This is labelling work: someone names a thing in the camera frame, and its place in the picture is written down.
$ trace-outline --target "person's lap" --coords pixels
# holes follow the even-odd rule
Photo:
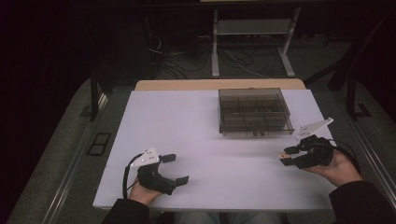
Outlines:
[[[230,224],[281,224],[278,213],[228,213]],[[175,224],[220,224],[219,213],[215,212],[180,212],[175,213]]]

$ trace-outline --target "sleeve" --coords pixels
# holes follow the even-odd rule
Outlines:
[[[396,215],[385,197],[366,181],[340,186],[330,194],[336,223],[396,223]]]
[[[146,224],[149,223],[149,208],[133,200],[118,199],[102,223]]]

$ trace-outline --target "hand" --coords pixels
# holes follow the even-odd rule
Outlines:
[[[336,149],[333,151],[332,162],[328,166],[313,166],[305,170],[322,175],[336,187],[363,180],[347,156]]]
[[[131,193],[128,197],[131,200],[149,206],[158,196],[162,195],[162,193],[156,190],[146,189],[145,187],[141,186],[137,178],[134,180],[134,182],[136,182],[136,184],[132,186]]]

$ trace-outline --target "clear plastic box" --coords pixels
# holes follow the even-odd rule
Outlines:
[[[294,129],[282,91],[219,90],[219,132],[224,136],[254,137],[292,134]]]

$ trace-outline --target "table surface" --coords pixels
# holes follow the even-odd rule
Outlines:
[[[170,179],[189,175],[190,182],[175,189],[172,196],[159,197],[151,206],[154,209],[332,209],[328,194],[333,185],[278,160],[285,147],[298,144],[297,131],[249,139],[219,133],[217,90],[236,89],[238,82],[239,88],[272,88],[276,83],[291,88],[282,93],[294,128],[323,120],[311,91],[304,90],[298,79],[142,81],[136,86],[138,91],[131,93],[93,206],[110,208],[121,197],[124,166],[133,156],[155,146],[161,155],[177,154],[176,161],[160,166],[160,174]],[[186,91],[187,86],[196,90]],[[332,138],[327,128],[318,135]],[[131,169],[130,182],[135,175],[136,169]]]

